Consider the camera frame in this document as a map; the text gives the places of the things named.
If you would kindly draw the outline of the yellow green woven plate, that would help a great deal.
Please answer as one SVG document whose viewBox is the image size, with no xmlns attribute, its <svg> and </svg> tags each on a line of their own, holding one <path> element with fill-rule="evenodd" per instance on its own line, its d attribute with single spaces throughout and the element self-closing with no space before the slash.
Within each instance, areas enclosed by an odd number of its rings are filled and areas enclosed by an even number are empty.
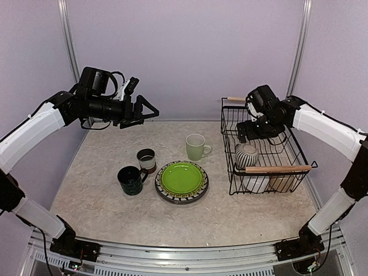
<svg viewBox="0 0 368 276">
<path fill-rule="evenodd" d="M 158 188 L 173 197 L 190 197 L 204 187 L 204 170 L 188 161 L 165 165 L 158 173 Z"/>
</svg>

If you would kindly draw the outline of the white plate dark stripes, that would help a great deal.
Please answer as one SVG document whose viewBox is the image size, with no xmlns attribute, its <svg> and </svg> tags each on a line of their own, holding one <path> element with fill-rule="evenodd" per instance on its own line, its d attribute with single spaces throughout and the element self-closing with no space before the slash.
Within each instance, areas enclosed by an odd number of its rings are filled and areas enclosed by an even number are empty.
<svg viewBox="0 0 368 276">
<path fill-rule="evenodd" d="M 163 166 L 155 177 L 155 189 L 164 200 L 178 205 L 199 200 L 207 192 L 205 170 L 190 161 L 174 161 Z"/>
</svg>

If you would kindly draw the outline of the brown white small bowl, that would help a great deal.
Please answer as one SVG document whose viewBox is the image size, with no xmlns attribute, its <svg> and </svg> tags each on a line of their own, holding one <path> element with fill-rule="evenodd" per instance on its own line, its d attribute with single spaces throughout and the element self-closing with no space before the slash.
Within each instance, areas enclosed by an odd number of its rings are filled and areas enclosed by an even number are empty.
<svg viewBox="0 0 368 276">
<path fill-rule="evenodd" d="M 156 171 L 155 151 L 150 148 L 141 149 L 136 155 L 141 168 L 147 170 L 149 174 Z"/>
</svg>

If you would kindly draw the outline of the grey reindeer plate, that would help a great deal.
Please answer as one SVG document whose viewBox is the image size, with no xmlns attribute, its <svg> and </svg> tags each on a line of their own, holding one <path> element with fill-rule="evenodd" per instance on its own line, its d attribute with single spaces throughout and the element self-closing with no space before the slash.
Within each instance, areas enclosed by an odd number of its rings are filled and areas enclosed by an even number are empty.
<svg viewBox="0 0 368 276">
<path fill-rule="evenodd" d="M 155 185 L 155 190 L 158 195 L 165 201 L 175 205 L 187 205 L 200 200 L 208 191 L 209 185 L 205 185 L 198 193 L 185 198 L 174 197 L 166 193 L 160 186 Z"/>
</svg>

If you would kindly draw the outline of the dark green mug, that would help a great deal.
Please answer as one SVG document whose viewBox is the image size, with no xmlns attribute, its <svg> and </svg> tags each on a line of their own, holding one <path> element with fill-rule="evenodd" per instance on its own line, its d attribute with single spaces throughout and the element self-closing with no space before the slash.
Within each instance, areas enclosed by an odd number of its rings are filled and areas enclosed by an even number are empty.
<svg viewBox="0 0 368 276">
<path fill-rule="evenodd" d="M 148 177 L 148 171 L 135 166 L 123 167 L 117 174 L 117 179 L 125 194 L 138 195 L 143 189 L 143 183 Z"/>
</svg>

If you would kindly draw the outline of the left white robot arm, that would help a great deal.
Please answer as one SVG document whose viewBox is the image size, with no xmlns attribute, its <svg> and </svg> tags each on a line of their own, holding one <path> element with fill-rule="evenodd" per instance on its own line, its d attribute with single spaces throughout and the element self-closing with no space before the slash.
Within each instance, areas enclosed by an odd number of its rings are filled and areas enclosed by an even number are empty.
<svg viewBox="0 0 368 276">
<path fill-rule="evenodd" d="M 71 91 L 58 92 L 43 101 L 33 114 L 2 138 L 1 210 L 48 234 L 53 244 L 67 255 L 76 255 L 81 244 L 73 228 L 27 196 L 12 172 L 44 140 L 76 120 L 84 121 L 92 117 L 127 128 L 159 115 L 158 109 L 142 95 L 138 95 L 136 102 L 132 103 L 132 91 L 131 87 L 127 87 L 122 90 L 122 95 L 106 97 L 98 89 L 75 85 Z"/>
</svg>

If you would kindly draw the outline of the striped black white cup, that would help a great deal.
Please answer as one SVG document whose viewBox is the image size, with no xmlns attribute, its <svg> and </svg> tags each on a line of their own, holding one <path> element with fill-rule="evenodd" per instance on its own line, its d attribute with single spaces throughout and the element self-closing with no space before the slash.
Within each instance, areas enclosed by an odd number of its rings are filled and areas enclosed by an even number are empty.
<svg viewBox="0 0 368 276">
<path fill-rule="evenodd" d="M 238 168 L 253 167 L 259 159 L 259 152 L 252 145 L 237 144 L 235 147 L 235 159 Z"/>
</svg>

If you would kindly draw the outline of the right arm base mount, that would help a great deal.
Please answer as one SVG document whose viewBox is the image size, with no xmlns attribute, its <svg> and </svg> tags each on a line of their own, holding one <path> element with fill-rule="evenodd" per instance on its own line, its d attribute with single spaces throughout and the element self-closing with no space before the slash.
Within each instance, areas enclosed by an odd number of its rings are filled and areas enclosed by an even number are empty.
<svg viewBox="0 0 368 276">
<path fill-rule="evenodd" d="M 282 240 L 275 244 L 278 261 L 300 258 L 310 254 L 318 253 L 325 249 L 322 241 L 315 244 L 302 245 L 299 239 Z"/>
</svg>

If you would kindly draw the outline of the light green cup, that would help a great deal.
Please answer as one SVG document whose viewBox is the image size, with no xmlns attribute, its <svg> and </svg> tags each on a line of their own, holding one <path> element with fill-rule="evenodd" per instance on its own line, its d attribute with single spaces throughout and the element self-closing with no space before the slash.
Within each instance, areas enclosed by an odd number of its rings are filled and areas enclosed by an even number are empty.
<svg viewBox="0 0 368 276">
<path fill-rule="evenodd" d="M 206 145 L 206 139 L 198 133 L 190 134 L 185 139 L 186 152 L 192 161 L 198 161 L 212 153 L 212 147 Z"/>
</svg>

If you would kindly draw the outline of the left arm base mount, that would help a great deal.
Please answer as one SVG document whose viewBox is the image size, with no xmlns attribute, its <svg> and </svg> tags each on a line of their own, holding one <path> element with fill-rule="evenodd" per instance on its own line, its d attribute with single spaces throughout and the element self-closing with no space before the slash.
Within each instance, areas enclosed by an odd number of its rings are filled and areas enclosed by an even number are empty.
<svg viewBox="0 0 368 276">
<path fill-rule="evenodd" d="M 97 261 L 100 249 L 101 245 L 98 243 L 78 239 L 72 241 L 70 244 L 67 245 L 59 243 L 55 240 L 50 246 L 51 252 L 90 262 Z"/>
</svg>

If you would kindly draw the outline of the lime green plate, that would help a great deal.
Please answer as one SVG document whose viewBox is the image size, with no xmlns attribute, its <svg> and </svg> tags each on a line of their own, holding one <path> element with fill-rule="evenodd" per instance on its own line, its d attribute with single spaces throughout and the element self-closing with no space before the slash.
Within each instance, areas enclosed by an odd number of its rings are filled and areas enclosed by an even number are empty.
<svg viewBox="0 0 368 276">
<path fill-rule="evenodd" d="M 191 163 L 173 163 L 163 170 L 160 182 L 173 194 L 188 194 L 201 186 L 202 172 Z"/>
</svg>

